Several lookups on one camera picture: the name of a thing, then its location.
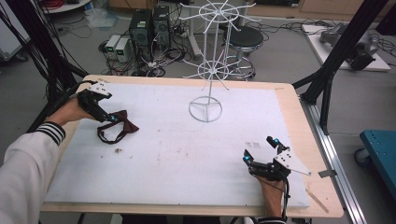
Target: chair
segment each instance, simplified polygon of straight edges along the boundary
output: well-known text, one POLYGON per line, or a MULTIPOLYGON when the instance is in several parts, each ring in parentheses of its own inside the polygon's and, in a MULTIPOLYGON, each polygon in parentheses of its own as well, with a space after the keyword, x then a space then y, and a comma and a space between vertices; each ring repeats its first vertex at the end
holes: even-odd
MULTIPOLYGON (((229 67, 230 77, 248 80, 248 78, 256 76, 256 70, 253 63, 248 59, 248 55, 262 46, 264 37, 260 31, 246 26, 244 20, 240 19, 241 18, 238 18, 233 21, 233 24, 241 31, 232 29, 229 43, 229 48, 234 49, 237 52, 235 55, 228 56, 227 62, 234 63, 234 65, 229 67)), ((223 40, 226 42, 228 26, 221 25, 219 28, 224 31, 223 40)))

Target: striped sleeve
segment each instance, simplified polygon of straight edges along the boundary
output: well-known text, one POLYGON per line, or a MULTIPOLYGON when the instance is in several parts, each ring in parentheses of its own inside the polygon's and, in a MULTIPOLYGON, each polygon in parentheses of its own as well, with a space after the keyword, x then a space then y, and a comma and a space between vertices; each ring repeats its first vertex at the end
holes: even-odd
POLYGON ((52 138, 52 140, 58 146, 62 143, 66 136, 64 129, 59 124, 50 121, 44 122, 35 131, 45 133, 50 138, 52 138))
POLYGON ((262 217, 259 218, 260 224, 286 224, 282 217, 262 217))

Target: black stool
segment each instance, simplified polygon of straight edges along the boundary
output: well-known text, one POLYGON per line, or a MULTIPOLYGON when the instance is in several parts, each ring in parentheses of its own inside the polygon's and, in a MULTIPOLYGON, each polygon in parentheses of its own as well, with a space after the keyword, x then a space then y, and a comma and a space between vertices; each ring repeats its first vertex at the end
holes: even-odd
MULTIPOLYGON (((236 50, 236 55, 227 57, 227 63, 234 63, 229 67, 230 77, 248 79, 256 76, 256 70, 253 63, 244 57, 262 46, 264 37, 262 33, 252 27, 236 26, 241 31, 231 30, 230 35, 230 49, 236 50)), ((224 41, 227 41, 227 31, 224 32, 224 41)))

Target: gray floor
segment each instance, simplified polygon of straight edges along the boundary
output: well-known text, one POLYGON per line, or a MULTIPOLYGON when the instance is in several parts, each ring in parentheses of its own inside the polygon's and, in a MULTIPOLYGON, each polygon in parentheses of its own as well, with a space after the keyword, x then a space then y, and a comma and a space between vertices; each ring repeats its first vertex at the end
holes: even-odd
MULTIPOLYGON (((74 10, 58 14, 53 20, 76 21, 82 16, 82 10, 74 10)), ((287 22, 290 21, 262 20, 262 23, 275 26, 287 22)), ((90 30, 86 22, 81 21, 72 25, 73 34, 67 33, 61 40, 85 70, 91 74, 101 74, 106 69, 106 61, 98 51, 99 44, 108 40, 111 34, 124 33, 128 25, 128 20, 121 19, 115 27, 90 30)), ((268 35, 270 38, 262 48, 249 56, 257 69, 257 76, 252 81, 293 83, 319 69, 319 60, 305 36, 286 30, 268 35)), ((202 38, 197 36, 197 39, 201 44, 202 38)), ((395 57, 382 50, 378 54, 385 62, 396 64, 395 57)), ((165 70, 166 77, 195 73, 195 68, 184 63, 171 64, 165 70)), ((368 223, 396 223, 395 201, 374 166, 361 168, 354 162, 355 150, 363 147, 359 133, 366 129, 395 130, 394 76, 394 66, 387 73, 339 70, 333 81, 330 137, 368 223)), ((26 63, 12 60, 0 66, 0 159, 3 159, 7 146, 26 132, 46 103, 45 89, 46 82, 31 60, 26 63)), ((303 93, 305 89, 302 87, 297 92, 303 93)), ((109 223, 110 219, 111 216, 106 214, 89 214, 84 223, 109 223)), ((78 214, 42 214, 43 224, 77 222, 78 214)), ((341 218, 315 218, 313 222, 350 223, 347 215, 341 218)))

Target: white jacket sleeve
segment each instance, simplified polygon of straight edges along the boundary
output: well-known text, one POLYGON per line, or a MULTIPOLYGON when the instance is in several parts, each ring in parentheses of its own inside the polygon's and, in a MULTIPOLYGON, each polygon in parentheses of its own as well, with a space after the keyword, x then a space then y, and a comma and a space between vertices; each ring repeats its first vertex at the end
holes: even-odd
POLYGON ((0 168, 0 223, 38 223, 64 136, 61 126, 46 122, 9 146, 0 168))

